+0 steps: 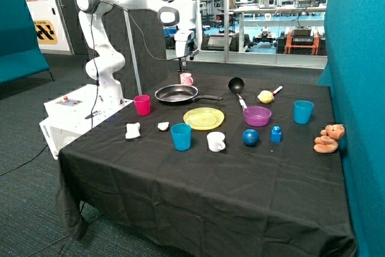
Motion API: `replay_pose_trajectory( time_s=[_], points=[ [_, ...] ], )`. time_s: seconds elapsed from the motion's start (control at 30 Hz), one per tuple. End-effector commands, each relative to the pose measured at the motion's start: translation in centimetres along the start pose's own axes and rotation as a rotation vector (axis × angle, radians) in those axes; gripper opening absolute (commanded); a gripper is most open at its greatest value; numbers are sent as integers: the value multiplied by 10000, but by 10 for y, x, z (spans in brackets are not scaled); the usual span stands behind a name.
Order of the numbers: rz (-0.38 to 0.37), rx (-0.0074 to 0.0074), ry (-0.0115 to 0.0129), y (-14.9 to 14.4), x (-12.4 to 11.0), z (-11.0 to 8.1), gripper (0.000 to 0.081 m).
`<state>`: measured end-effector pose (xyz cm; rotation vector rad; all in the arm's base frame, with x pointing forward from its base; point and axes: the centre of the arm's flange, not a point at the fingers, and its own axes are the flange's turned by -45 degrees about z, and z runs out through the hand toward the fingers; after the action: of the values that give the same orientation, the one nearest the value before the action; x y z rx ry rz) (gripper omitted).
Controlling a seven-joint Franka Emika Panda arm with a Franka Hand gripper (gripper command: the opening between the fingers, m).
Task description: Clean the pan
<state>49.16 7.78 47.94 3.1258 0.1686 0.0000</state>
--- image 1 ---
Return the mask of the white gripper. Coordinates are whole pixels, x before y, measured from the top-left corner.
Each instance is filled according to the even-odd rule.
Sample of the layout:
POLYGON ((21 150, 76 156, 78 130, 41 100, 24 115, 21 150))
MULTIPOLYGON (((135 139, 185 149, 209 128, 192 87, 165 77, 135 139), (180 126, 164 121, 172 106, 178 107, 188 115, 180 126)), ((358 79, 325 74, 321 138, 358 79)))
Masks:
POLYGON ((183 66, 186 66, 186 57, 193 58, 199 49, 194 49, 196 34, 194 30, 178 30, 174 35, 176 57, 181 58, 183 66))

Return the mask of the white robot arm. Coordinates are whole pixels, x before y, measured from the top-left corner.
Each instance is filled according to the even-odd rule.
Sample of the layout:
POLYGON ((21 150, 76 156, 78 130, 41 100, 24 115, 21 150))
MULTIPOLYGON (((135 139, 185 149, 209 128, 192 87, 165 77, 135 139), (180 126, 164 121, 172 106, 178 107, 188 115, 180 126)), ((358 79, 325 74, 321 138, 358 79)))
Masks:
POLYGON ((196 36, 197 3, 194 0, 76 0, 79 23, 88 46, 98 56, 86 64, 87 74, 98 81, 102 102, 110 105, 123 103, 123 92, 113 74, 125 65, 124 56, 110 43, 102 22, 105 13, 113 7, 125 10, 151 10, 156 12, 163 26, 177 26, 174 35, 177 58, 193 57, 196 36))

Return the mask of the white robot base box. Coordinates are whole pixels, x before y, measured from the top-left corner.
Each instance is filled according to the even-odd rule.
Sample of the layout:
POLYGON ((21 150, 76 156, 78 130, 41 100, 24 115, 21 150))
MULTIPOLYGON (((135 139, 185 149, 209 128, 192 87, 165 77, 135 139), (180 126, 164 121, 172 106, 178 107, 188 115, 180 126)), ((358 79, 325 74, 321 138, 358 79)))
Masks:
POLYGON ((101 93, 101 86, 87 84, 44 103, 48 117, 40 129, 54 159, 63 147, 132 103, 125 98, 110 102, 101 93))

